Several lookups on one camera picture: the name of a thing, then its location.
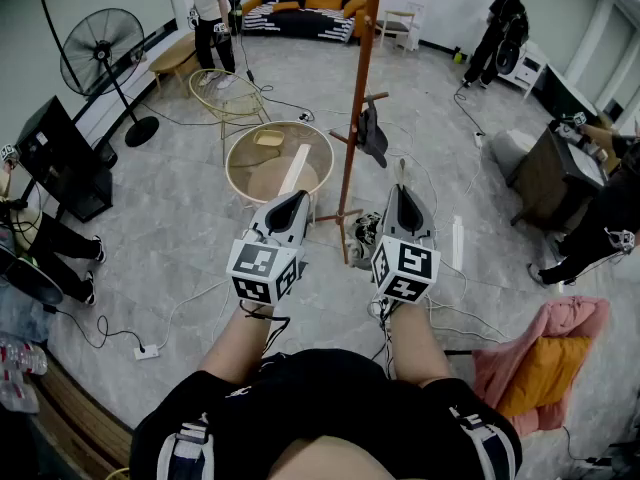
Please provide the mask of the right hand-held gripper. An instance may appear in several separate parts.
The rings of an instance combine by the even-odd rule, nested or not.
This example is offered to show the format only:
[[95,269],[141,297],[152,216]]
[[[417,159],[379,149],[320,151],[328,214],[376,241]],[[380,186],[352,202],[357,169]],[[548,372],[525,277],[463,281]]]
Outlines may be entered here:
[[421,302],[437,280],[441,254],[390,237],[410,236],[413,241],[434,239],[433,215],[408,185],[392,187],[382,233],[371,259],[375,297],[412,304]]

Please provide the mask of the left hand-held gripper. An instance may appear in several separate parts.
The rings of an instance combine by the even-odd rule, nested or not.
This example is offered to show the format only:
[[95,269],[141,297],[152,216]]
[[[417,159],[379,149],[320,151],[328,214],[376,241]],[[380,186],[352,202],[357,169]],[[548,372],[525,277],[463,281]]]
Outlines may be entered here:
[[235,239],[226,273],[242,301],[277,306],[302,276],[311,198],[292,191],[263,204],[240,239]]

